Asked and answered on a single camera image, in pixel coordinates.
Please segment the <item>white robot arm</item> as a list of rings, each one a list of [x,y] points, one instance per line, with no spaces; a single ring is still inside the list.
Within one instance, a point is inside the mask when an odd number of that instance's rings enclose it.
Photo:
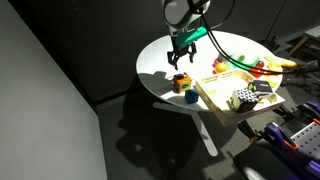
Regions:
[[[190,29],[189,25],[200,18],[209,8],[211,0],[162,0],[162,12],[169,28],[173,46],[167,52],[168,63],[178,69],[177,62],[189,55],[190,62],[197,52],[195,42],[205,36],[208,30],[199,26]]]

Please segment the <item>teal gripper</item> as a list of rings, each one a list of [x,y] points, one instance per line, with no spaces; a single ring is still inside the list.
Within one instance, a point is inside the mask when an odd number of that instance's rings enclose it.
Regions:
[[[173,51],[167,52],[168,63],[172,65],[175,69],[178,69],[177,62],[180,58],[178,51],[183,49],[188,49],[189,46],[191,50],[188,51],[190,63],[193,63],[193,57],[197,53],[195,41],[204,37],[207,34],[205,27],[198,27],[192,30],[181,32],[177,36],[171,38]]]

